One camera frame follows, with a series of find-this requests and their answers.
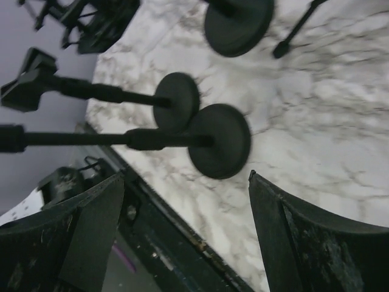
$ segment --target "scuffed black surface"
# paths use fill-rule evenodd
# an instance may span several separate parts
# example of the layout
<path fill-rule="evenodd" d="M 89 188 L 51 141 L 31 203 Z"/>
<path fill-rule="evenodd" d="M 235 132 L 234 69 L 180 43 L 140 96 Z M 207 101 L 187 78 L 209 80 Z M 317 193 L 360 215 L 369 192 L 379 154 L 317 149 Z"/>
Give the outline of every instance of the scuffed black surface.
<path fill-rule="evenodd" d="M 272 292 L 387 290 L 389 228 L 325 211 L 286 193 L 254 171 L 249 180 Z M 287 290 L 296 282 L 301 286 Z"/>

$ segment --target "black plastic piece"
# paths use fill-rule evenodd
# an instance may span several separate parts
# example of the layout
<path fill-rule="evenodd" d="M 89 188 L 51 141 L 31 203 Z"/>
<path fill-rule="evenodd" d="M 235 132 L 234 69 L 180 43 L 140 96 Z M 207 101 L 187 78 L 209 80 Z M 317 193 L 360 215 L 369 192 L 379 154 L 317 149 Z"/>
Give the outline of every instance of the black plastic piece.
<path fill-rule="evenodd" d="M 44 201 L 42 209 L 48 209 L 54 204 L 73 198 L 115 174 L 103 158 L 87 156 L 84 160 L 88 166 L 81 169 L 60 167 L 38 183 L 36 189 L 41 191 Z M 84 170 L 93 170 L 95 174 L 85 178 Z"/>
<path fill-rule="evenodd" d="M 234 107 L 210 105 L 194 117 L 189 127 L 193 136 L 212 138 L 211 147 L 189 147 L 193 165 L 205 176 L 226 179 L 242 170 L 251 150 L 251 134 L 244 116 Z"/>
<path fill-rule="evenodd" d="M 325 211 L 255 171 L 249 181 L 271 292 L 387 290 L 389 228 Z"/>
<path fill-rule="evenodd" d="M 296 23 L 295 27 L 292 29 L 290 34 L 285 38 L 285 40 L 278 43 L 277 47 L 273 50 L 273 57 L 276 59 L 282 58 L 291 50 L 291 41 L 296 36 L 296 34 L 303 27 L 304 23 L 311 17 L 311 15 L 316 11 L 317 7 L 326 2 L 327 0 L 313 0 L 309 9 L 301 17 L 301 19 Z"/>
<path fill-rule="evenodd" d="M 207 2 L 205 37 L 211 48 L 225 57 L 237 57 L 253 49 L 267 32 L 274 14 L 274 0 Z M 234 6 L 235 11 L 226 14 L 220 9 L 224 3 Z"/>
<path fill-rule="evenodd" d="M 153 107 L 158 128 L 167 133 L 181 133 L 200 109 L 200 93 L 189 75 L 175 72 L 166 75 L 158 84 L 155 96 L 168 97 L 169 107 Z"/>
<path fill-rule="evenodd" d="M 0 291 L 101 292 L 124 196 L 121 175 L 0 226 Z"/>

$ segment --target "cable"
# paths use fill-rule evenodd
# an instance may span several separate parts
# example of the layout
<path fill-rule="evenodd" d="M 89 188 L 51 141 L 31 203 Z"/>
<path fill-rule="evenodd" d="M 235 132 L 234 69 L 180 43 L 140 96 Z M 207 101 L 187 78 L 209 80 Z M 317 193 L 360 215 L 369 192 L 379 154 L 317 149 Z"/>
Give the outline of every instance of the cable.
<path fill-rule="evenodd" d="M 80 169 L 78 169 L 79 172 L 83 171 L 83 170 L 88 170 L 88 169 L 93 169 L 96 171 L 95 167 L 98 166 L 100 163 L 99 162 L 96 162 L 96 163 L 93 163 L 93 164 L 89 164 L 88 166 L 85 166 L 85 167 L 82 167 Z"/>
<path fill-rule="evenodd" d="M 112 251 L 118 256 L 118 258 L 124 263 L 124 265 L 133 273 L 136 273 L 135 264 L 127 257 L 124 251 L 119 248 L 117 243 L 112 245 Z"/>
<path fill-rule="evenodd" d="M 97 174 L 101 175 L 102 167 L 100 166 L 100 161 L 97 158 L 88 155 L 87 157 L 84 158 L 84 162 L 88 165 L 87 168 L 91 168 Z"/>

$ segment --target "purple object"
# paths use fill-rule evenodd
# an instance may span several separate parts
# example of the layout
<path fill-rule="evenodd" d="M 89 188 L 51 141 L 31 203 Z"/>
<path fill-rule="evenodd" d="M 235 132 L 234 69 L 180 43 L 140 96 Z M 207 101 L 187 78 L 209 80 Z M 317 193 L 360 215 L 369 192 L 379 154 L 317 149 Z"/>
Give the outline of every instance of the purple object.
<path fill-rule="evenodd" d="M 125 266 L 132 272 L 136 273 L 136 267 L 135 264 L 127 257 L 127 255 L 122 251 L 119 246 L 114 243 L 112 245 L 112 250 L 115 252 L 115 254 L 122 260 L 122 262 L 125 264 Z"/>

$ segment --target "gray veining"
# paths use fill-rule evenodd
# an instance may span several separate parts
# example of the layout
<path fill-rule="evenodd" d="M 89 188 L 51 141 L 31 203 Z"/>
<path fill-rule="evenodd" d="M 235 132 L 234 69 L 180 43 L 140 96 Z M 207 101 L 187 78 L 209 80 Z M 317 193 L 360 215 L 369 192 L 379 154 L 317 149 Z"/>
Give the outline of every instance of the gray veining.
<path fill-rule="evenodd" d="M 331 212 L 389 226 L 389 2 L 329 0 L 293 51 L 274 60 L 272 49 L 308 3 L 277 1 L 260 44 L 223 58 L 205 42 L 204 3 L 149 0 L 95 72 L 95 82 L 146 94 L 168 73 L 186 72 L 202 106 L 229 103 L 245 114 L 252 153 L 225 181 L 201 176 L 185 149 L 115 149 L 255 291 L 269 287 L 248 196 L 252 169 Z M 91 100 L 87 118 L 101 133 L 155 127 L 143 105 Z"/>

